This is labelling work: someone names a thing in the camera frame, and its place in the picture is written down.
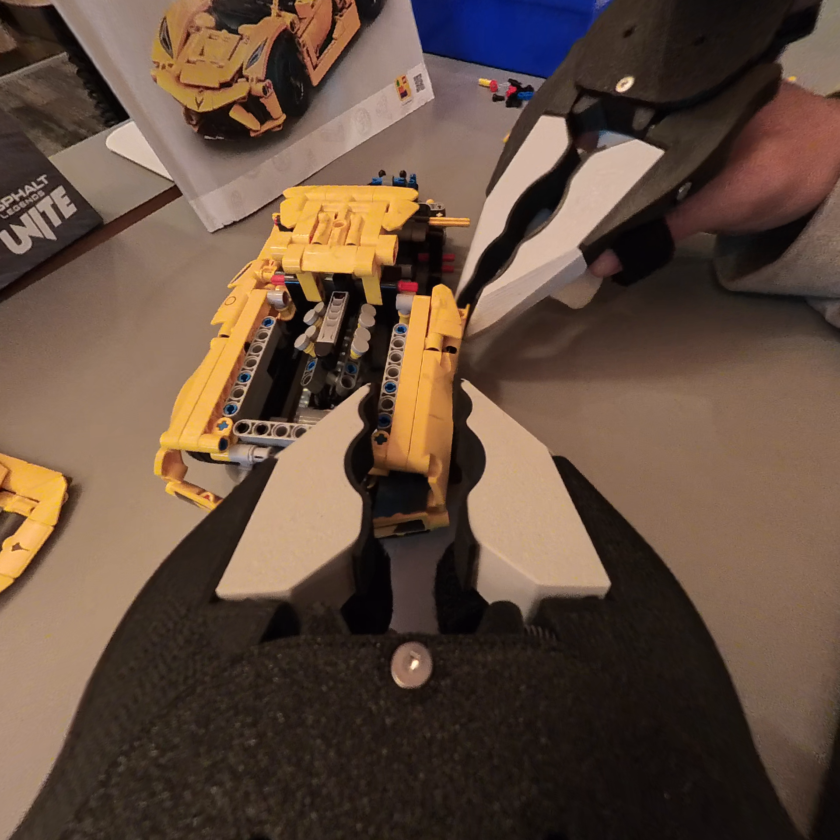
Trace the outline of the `blue plastic bin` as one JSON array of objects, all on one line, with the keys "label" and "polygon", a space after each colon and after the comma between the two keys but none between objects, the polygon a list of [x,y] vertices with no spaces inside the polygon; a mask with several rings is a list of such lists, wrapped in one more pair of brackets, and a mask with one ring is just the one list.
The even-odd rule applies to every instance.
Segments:
[{"label": "blue plastic bin", "polygon": [[423,50],[548,77],[607,1],[413,1]]}]

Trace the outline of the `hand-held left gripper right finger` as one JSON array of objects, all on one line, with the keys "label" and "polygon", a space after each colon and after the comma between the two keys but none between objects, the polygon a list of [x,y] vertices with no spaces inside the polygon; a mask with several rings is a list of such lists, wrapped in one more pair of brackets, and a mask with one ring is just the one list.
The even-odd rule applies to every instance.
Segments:
[{"label": "hand-held left gripper right finger", "polygon": [[547,599],[608,593],[549,450],[467,381],[455,388],[454,417],[455,536],[436,572],[439,630],[475,631],[494,602],[513,604],[529,623]]}]

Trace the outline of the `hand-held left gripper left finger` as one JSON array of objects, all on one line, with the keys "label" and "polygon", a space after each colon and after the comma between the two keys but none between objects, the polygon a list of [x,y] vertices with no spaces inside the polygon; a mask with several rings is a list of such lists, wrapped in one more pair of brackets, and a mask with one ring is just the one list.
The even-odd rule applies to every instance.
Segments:
[{"label": "hand-held left gripper left finger", "polygon": [[273,463],[217,584],[227,601],[339,607],[356,633],[385,633],[390,566],[368,489],[377,398],[362,386]]}]

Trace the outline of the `white instruction booklet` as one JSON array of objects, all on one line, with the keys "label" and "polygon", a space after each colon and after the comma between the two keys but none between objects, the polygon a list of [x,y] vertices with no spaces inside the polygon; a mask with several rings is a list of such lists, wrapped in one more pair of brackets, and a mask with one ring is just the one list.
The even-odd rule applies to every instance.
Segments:
[{"label": "white instruction booklet", "polygon": [[210,232],[253,214],[434,97],[411,3],[385,2],[300,120],[268,138],[204,140],[151,78],[166,2],[55,6]]}]

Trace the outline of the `yellow toy brick car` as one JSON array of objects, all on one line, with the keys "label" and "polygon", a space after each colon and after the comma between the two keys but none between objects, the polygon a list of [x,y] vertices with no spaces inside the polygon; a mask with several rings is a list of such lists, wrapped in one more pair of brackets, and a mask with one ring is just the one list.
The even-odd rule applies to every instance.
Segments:
[{"label": "yellow toy brick car", "polygon": [[250,468],[371,385],[377,537],[448,525],[453,385],[469,308],[445,284],[446,229],[416,177],[287,189],[256,259],[227,285],[203,362],[181,389],[154,473],[211,511],[184,456]]}]

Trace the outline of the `yellow brick car hood assembly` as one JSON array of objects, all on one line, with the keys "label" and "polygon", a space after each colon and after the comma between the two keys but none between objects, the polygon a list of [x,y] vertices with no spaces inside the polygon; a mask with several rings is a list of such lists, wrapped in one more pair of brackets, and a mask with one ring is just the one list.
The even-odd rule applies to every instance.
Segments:
[{"label": "yellow brick car hood assembly", "polygon": [[1,455],[1,591],[44,546],[68,499],[60,472]]}]

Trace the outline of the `person's right hand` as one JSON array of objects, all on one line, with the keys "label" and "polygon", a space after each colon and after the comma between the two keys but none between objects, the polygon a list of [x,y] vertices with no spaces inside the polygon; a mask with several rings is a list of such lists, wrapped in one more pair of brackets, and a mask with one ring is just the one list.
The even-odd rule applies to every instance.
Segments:
[{"label": "person's right hand", "polygon": [[839,184],[838,95],[783,82],[712,181],[668,215],[675,241],[751,235],[815,211]]}]

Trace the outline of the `dark toy car set box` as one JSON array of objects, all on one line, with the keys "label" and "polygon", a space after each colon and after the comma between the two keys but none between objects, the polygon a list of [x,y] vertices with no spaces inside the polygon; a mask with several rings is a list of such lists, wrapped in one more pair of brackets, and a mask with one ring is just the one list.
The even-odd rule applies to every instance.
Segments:
[{"label": "dark toy car set box", "polygon": [[2,2],[2,288],[102,223],[48,153],[126,118],[55,2]]}]

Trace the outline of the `grey desk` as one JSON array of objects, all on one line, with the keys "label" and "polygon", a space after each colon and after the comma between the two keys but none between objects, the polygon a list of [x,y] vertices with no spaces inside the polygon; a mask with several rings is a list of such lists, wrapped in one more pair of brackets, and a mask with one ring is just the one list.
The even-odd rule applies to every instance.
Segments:
[{"label": "grey desk", "polygon": [[[174,399],[271,209],[209,234],[184,198],[2,302],[2,451],[72,478],[2,597],[2,838],[37,795],[114,628],[201,520],[153,475]],[[668,563],[806,832],[838,689],[838,332],[721,290],[709,239],[627,289],[530,310],[468,371]]]}]

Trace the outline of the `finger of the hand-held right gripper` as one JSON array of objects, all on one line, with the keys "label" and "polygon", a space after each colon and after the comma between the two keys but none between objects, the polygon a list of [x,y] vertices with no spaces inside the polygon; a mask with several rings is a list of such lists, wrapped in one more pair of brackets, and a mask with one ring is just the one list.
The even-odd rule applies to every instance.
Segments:
[{"label": "finger of the hand-held right gripper", "polygon": [[580,156],[564,117],[542,115],[490,189],[457,288],[460,307],[510,262],[532,220],[560,204]]},{"label": "finger of the hand-held right gripper", "polygon": [[482,288],[476,303],[466,306],[465,336],[516,317],[581,277],[587,265],[584,240],[663,154],[642,140],[626,140],[580,159],[560,204],[532,220],[510,262]]}]

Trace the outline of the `white stand base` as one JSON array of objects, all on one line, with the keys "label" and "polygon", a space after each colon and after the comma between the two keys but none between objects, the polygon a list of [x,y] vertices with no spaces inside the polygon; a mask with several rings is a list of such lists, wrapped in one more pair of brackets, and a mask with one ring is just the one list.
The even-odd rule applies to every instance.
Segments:
[{"label": "white stand base", "polygon": [[129,120],[123,122],[108,133],[106,146],[111,152],[122,158],[170,182],[174,182],[174,179],[157,154],[152,150],[151,145],[144,138],[135,121]]}]

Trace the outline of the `cluster of small coloured pins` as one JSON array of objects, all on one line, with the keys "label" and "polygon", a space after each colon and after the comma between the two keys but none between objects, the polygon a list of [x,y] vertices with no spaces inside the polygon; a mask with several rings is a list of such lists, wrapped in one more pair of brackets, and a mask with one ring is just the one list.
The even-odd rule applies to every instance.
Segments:
[{"label": "cluster of small coloured pins", "polygon": [[480,77],[478,84],[490,91],[493,102],[504,102],[509,109],[521,108],[525,102],[532,99],[535,92],[534,86],[524,84],[514,78],[502,84],[496,79]]}]

